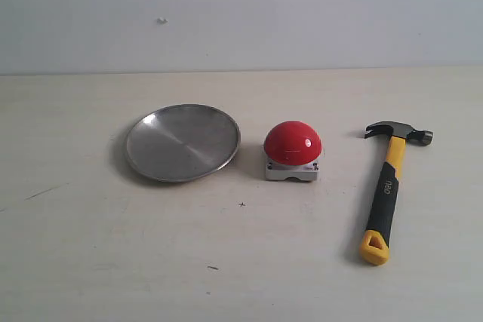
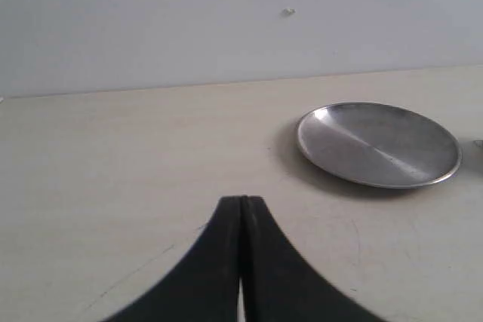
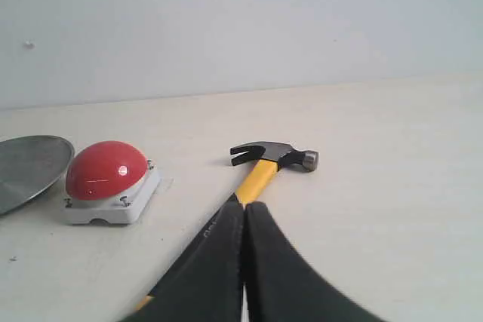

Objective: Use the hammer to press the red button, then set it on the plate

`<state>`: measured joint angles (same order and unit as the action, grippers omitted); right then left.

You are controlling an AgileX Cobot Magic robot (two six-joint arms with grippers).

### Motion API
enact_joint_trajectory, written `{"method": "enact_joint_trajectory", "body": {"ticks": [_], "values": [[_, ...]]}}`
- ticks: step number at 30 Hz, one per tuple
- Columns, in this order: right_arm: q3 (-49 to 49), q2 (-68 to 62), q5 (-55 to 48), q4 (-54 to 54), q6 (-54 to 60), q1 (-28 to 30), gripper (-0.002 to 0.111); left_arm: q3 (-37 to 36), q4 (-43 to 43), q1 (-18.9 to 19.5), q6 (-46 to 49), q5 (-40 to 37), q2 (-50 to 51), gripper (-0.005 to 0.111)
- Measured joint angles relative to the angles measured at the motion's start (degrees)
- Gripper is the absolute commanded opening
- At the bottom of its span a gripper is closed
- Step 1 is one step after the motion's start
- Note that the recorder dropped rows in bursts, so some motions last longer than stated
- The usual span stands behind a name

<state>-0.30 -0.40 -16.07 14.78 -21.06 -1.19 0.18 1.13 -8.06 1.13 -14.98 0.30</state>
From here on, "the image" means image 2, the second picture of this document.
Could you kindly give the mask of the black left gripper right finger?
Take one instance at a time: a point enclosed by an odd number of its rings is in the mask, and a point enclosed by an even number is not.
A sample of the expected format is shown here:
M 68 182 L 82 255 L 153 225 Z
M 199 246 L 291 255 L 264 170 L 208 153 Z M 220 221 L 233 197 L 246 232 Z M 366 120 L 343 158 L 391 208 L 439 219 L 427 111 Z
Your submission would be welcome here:
M 381 321 L 323 278 L 294 248 L 259 196 L 241 199 L 246 321 Z

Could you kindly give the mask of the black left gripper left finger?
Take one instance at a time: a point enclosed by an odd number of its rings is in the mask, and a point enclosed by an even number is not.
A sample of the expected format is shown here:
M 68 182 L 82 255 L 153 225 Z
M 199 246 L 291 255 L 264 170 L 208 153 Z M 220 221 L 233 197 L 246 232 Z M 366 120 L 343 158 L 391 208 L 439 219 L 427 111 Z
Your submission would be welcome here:
M 204 231 L 155 286 L 107 321 L 237 321 L 242 196 L 223 197 Z

